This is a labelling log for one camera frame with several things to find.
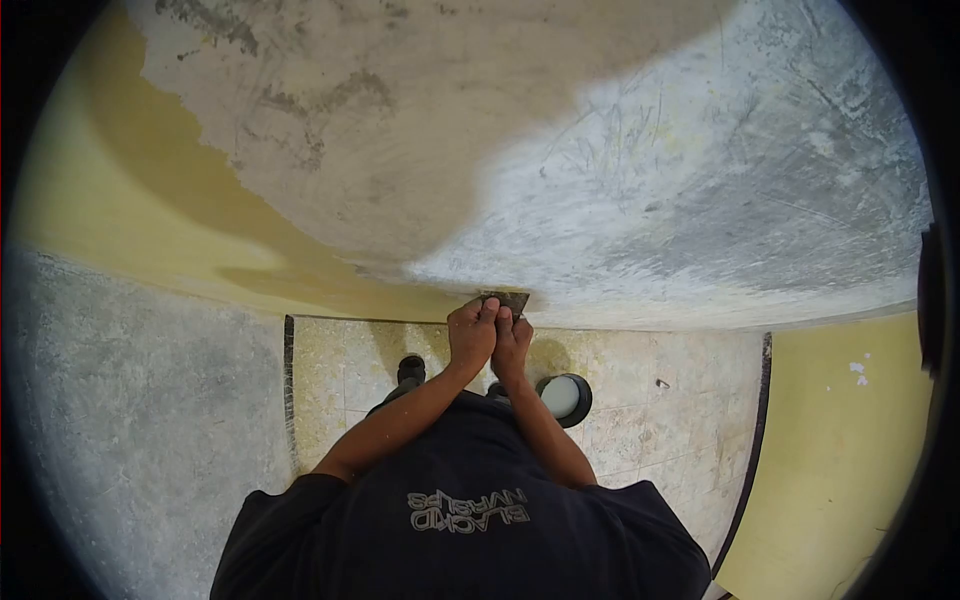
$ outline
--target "hand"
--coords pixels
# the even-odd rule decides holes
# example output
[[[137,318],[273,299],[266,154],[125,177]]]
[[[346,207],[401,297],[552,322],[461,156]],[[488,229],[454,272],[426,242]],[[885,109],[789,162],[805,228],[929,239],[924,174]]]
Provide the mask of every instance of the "hand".
[[[523,367],[527,360],[534,328],[522,317],[514,324],[510,308],[501,306],[496,314],[496,346],[490,366],[500,383],[508,389],[523,381]]]
[[[467,302],[446,317],[450,339],[450,367],[464,377],[473,379],[487,364],[496,346],[496,328],[493,320],[500,300],[489,298]]]

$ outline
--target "yellow wall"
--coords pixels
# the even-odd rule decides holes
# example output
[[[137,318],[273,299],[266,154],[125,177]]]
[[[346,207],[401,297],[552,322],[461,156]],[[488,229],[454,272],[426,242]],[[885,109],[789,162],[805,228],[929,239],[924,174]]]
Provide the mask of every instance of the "yellow wall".
[[[240,186],[175,94],[139,75],[119,5],[87,34],[25,161],[11,237],[187,294],[277,313],[442,321],[462,300],[358,276]]]
[[[774,335],[756,480],[718,584],[742,600],[843,595],[917,465],[932,389],[920,364],[916,313]]]

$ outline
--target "wall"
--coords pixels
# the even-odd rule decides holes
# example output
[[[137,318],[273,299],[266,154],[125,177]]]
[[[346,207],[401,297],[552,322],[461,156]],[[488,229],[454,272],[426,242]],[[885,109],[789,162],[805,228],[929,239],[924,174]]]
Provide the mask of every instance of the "wall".
[[[19,240],[331,316],[511,287],[541,325],[731,328],[914,298],[920,154],[829,0],[207,4],[108,10]]]
[[[915,313],[774,334],[756,480],[718,584],[742,600],[843,596],[921,453],[920,361]]]
[[[4,410],[107,598],[206,598],[244,497],[293,478],[283,318],[8,249]]]

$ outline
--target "black shirt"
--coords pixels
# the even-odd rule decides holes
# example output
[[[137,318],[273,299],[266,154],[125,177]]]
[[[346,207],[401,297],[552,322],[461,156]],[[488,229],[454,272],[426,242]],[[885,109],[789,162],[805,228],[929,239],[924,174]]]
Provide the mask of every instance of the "black shirt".
[[[352,486],[251,493],[210,597],[699,600],[707,558],[649,481],[550,481],[509,406],[461,393]]]

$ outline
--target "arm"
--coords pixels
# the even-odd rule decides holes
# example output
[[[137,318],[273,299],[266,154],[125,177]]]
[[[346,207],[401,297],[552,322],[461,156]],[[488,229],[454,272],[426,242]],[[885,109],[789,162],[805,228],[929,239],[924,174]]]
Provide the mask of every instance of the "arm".
[[[496,348],[491,360],[493,372],[507,390],[520,432],[550,477],[557,484],[574,490],[595,485],[597,479],[587,457],[566,435],[523,376],[533,335],[534,328],[525,319],[514,324],[510,309],[500,308],[496,316]]]
[[[446,318],[450,364],[413,392],[354,425],[313,469],[353,483],[383,458],[413,441],[444,413],[453,398],[483,369],[496,344],[496,298],[468,302]]]

